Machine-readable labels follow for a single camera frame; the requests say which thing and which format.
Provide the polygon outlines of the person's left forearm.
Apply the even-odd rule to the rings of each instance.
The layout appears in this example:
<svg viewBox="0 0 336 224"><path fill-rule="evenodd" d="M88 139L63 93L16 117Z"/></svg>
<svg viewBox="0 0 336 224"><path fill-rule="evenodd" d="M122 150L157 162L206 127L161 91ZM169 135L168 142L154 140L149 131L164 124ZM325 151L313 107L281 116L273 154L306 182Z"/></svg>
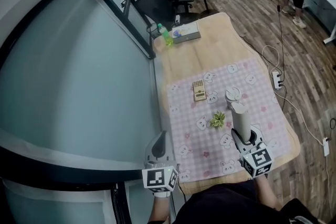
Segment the person's left forearm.
<svg viewBox="0 0 336 224"><path fill-rule="evenodd" d="M171 224L170 191L154 193L154 202L148 224Z"/></svg>

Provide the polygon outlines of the pink checked bear tablecloth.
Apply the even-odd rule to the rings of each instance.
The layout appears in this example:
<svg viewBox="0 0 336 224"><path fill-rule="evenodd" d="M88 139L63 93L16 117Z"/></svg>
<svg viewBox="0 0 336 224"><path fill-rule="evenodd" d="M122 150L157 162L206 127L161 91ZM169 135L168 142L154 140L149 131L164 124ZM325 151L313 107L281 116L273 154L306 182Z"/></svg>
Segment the pink checked bear tablecloth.
<svg viewBox="0 0 336 224"><path fill-rule="evenodd" d="M194 101L193 82L203 80L206 100ZM252 125L260 125L274 157L291 148L281 107L255 58L209 70L167 86L170 124L180 181L194 182L236 172L242 167L231 137L233 118L225 90L237 87ZM225 113L222 128L210 127L214 113Z"/></svg>

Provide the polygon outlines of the white desk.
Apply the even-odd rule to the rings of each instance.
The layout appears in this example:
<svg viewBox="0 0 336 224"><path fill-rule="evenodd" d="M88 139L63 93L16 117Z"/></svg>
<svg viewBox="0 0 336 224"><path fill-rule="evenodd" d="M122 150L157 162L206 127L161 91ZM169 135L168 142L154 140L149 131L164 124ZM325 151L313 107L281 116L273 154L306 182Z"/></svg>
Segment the white desk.
<svg viewBox="0 0 336 224"><path fill-rule="evenodd" d="M336 0L304 0L303 8L309 11L329 34L329 37L323 40L323 44L336 42Z"/></svg>

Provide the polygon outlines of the beige calculator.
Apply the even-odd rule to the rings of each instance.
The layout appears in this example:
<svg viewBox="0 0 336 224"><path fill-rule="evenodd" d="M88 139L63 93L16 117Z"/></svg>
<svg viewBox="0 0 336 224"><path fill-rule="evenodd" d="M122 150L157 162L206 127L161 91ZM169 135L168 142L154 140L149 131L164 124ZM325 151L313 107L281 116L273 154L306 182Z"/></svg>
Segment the beige calculator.
<svg viewBox="0 0 336 224"><path fill-rule="evenodd" d="M206 100L205 84L203 80L193 82L194 101Z"/></svg>

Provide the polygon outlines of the person's legs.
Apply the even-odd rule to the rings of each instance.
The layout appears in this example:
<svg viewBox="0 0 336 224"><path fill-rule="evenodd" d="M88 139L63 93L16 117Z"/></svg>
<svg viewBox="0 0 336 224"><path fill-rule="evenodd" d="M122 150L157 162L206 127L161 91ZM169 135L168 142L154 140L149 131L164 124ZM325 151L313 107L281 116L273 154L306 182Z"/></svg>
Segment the person's legs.
<svg viewBox="0 0 336 224"><path fill-rule="evenodd" d="M194 194L179 210L173 224L319 224L298 200L280 210L257 199L251 180L215 185Z"/></svg>

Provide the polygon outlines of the black window frame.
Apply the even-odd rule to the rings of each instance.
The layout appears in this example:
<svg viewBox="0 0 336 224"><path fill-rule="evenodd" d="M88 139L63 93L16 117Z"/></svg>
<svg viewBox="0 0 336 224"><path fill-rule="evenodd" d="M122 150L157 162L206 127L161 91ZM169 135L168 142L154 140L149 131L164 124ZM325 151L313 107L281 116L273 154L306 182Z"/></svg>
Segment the black window frame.
<svg viewBox="0 0 336 224"><path fill-rule="evenodd" d="M0 60L0 186L15 224L145 221L161 130L149 22L134 0L42 0Z"/></svg>

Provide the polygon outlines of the grey tissue box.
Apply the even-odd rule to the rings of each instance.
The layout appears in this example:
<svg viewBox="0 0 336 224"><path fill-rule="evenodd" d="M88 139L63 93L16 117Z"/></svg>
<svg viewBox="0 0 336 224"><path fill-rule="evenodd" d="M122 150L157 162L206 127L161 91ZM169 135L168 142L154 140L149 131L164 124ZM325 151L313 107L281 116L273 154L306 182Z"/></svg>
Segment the grey tissue box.
<svg viewBox="0 0 336 224"><path fill-rule="evenodd" d="M175 44L201 38L197 22L172 28L172 38Z"/></svg>

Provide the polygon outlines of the person's right forearm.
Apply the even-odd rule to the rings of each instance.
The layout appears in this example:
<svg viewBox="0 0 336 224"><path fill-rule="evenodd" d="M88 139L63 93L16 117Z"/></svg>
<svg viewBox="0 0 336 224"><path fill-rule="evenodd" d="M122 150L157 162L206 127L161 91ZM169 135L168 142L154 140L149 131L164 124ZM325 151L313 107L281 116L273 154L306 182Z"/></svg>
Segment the person's right forearm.
<svg viewBox="0 0 336 224"><path fill-rule="evenodd" d="M259 202L265 206L273 208L277 211L282 209L282 204L274 194L268 178L265 175L260 175L254 179L254 185Z"/></svg>

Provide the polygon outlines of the green plastic bottle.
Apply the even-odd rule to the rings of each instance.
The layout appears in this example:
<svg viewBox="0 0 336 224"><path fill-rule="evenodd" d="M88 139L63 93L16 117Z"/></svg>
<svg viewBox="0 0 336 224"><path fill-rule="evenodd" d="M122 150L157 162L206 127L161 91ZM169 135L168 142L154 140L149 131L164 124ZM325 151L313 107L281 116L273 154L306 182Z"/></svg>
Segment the green plastic bottle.
<svg viewBox="0 0 336 224"><path fill-rule="evenodd" d="M166 29L166 27L164 27L162 24L157 24L157 28L161 34L161 36L163 37L163 39L165 40L165 43L167 46L171 46L174 44L173 38L170 36L168 30Z"/></svg>

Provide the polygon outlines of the white cylindrical bottle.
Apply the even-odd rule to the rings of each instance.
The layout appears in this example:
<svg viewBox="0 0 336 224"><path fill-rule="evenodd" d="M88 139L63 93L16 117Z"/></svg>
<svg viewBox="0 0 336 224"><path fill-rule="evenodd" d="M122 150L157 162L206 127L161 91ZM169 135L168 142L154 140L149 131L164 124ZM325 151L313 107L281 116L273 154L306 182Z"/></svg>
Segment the white cylindrical bottle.
<svg viewBox="0 0 336 224"><path fill-rule="evenodd" d="M233 102L231 104L234 130L239 134L241 140L247 143L251 136L250 116L248 107L242 103Z"/></svg>

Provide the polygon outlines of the patterned cup with lid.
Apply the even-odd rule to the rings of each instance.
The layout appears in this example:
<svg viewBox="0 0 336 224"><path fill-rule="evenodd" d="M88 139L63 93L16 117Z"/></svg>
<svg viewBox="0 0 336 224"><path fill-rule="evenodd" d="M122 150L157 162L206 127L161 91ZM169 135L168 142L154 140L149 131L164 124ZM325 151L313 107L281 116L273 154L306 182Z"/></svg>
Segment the patterned cup with lid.
<svg viewBox="0 0 336 224"><path fill-rule="evenodd" d="M242 95L241 91L237 87L227 87L225 90L225 99L228 108L231 108L232 103L239 103Z"/></svg>

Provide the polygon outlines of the small green potted plant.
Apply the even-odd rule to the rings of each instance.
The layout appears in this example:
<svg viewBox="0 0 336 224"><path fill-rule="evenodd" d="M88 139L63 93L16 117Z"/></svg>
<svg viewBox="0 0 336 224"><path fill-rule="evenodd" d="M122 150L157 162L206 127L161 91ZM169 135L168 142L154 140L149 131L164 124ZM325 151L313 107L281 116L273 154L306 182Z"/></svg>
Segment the small green potted plant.
<svg viewBox="0 0 336 224"><path fill-rule="evenodd" d="M213 118L209 121L210 127L222 128L224 126L225 113L217 111L214 113Z"/></svg>

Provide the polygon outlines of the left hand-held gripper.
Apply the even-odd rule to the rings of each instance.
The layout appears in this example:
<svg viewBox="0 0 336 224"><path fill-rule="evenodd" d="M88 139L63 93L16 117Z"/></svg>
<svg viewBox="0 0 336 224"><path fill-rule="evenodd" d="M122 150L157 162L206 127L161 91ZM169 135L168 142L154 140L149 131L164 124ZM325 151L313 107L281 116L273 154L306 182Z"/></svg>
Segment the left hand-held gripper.
<svg viewBox="0 0 336 224"><path fill-rule="evenodd" d="M152 193L173 192L178 179L178 171L175 166L164 164L174 161L173 146L168 131L162 131L151 139L145 149L145 161L148 163L142 170L144 188Z"/></svg>

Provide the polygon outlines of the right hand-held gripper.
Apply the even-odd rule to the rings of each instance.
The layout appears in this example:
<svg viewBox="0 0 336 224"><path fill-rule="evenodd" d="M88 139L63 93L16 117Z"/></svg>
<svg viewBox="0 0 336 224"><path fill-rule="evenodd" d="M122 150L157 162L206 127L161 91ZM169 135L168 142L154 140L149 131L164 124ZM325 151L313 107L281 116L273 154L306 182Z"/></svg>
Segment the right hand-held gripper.
<svg viewBox="0 0 336 224"><path fill-rule="evenodd" d="M245 151L240 154L239 162L251 176L256 178L258 176L268 174L272 168L274 157L272 150L263 141L263 133L260 125L251 125L250 143L259 143L252 147L250 151L246 151L246 145L241 140L240 135L235 129L231 129L231 135L239 151Z"/></svg>

